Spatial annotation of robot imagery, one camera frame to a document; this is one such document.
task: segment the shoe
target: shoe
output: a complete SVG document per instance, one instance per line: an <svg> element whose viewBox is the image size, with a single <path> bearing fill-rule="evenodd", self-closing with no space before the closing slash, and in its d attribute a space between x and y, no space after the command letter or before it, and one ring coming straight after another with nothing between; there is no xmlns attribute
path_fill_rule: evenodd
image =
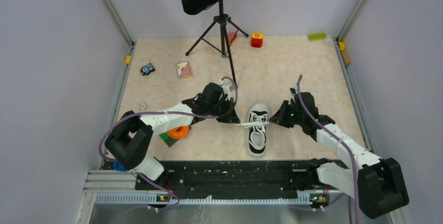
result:
<svg viewBox="0 0 443 224"><path fill-rule="evenodd" d="M248 114L248 122L238 124L249 128L249 154L261 158L266 151L266 125L269 124L269 109L265 104L255 104Z"/></svg>

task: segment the table surface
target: table surface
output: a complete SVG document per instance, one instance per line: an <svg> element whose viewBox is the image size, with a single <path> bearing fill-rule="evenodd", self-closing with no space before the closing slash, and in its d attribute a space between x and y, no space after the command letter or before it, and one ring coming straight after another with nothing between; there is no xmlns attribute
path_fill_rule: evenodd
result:
<svg viewBox="0 0 443 224"><path fill-rule="evenodd" d="M126 111L159 111L193 98L209 82L231 76L229 59L201 41L189 56L185 52L197 38L139 39L120 107ZM216 46L219 38L207 38ZM250 38L239 36L232 44L232 59L239 85L235 108L242 122L250 108L264 103L270 117L290 98L289 88L303 74L301 91L311 92L320 114L327 114L356 142L364 146L362 134L335 47L306 36L265 36L261 48L250 46ZM193 76L179 79L176 64L189 61ZM143 65L156 69L148 76L140 73ZM159 160L253 160L247 151L247 129L235 124L205 120L193 125L188 136L168 147L159 136L151 140L148 153ZM299 126L287 129L267 127L265 160L336 159L327 148L305 135Z"/></svg>

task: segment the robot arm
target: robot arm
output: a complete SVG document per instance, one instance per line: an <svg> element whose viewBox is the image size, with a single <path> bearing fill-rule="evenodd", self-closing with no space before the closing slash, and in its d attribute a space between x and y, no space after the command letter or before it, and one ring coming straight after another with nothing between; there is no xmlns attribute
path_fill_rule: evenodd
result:
<svg viewBox="0 0 443 224"><path fill-rule="evenodd" d="M293 99L283 101L270 122L286 128L301 126L303 132L316 142L328 147L347 166L351 167L351 156L346 143L357 163L357 183L360 209L369 218L377 218L409 203L403 174L399 163L393 158L382 159L360 146L347 136L327 115L318 113L311 93L300 93L303 102L314 118L340 140L336 140L314 122L306 113L299 100L296 88L290 89ZM308 169L308 181L315 184L331 185L355 198L352 170L339 167L328 159L312 159Z"/></svg>
<svg viewBox="0 0 443 224"><path fill-rule="evenodd" d="M209 83L197 96L163 111L133 117L122 122L109 134L104 142L106 148L126 170L135 170L155 181L165 171L161 163L147 154L152 136L168 130L193 125L204 120L193 115L208 116L222 123L240 123L234 110L231 91L234 84ZM126 112L123 117L134 114Z"/></svg>

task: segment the gray wall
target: gray wall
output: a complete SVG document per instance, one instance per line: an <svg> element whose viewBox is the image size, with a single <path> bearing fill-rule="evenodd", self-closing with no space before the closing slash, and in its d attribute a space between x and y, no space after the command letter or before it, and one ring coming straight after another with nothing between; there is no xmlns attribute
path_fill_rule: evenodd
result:
<svg viewBox="0 0 443 224"><path fill-rule="evenodd" d="M0 7L0 223L71 223L129 49L100 0Z"/></svg>
<svg viewBox="0 0 443 224"><path fill-rule="evenodd" d="M375 145L401 163L415 223L441 223L443 3L369 0L345 39Z"/></svg>
<svg viewBox="0 0 443 224"><path fill-rule="evenodd" d="M191 16L181 0L112 0L131 37L196 37L218 14L215 5ZM264 34L326 32L338 36L357 0L225 0L225 12L244 30ZM216 36L219 29L209 35Z"/></svg>

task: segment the yellow block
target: yellow block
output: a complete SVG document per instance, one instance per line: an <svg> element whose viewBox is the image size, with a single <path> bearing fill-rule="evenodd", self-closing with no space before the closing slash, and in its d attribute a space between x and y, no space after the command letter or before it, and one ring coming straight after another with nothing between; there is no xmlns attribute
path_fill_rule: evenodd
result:
<svg viewBox="0 0 443 224"><path fill-rule="evenodd" d="M339 49L340 51L345 51L346 45L343 41L339 41Z"/></svg>
<svg viewBox="0 0 443 224"><path fill-rule="evenodd" d="M261 40L263 38L263 34L255 32L252 34L252 38Z"/></svg>

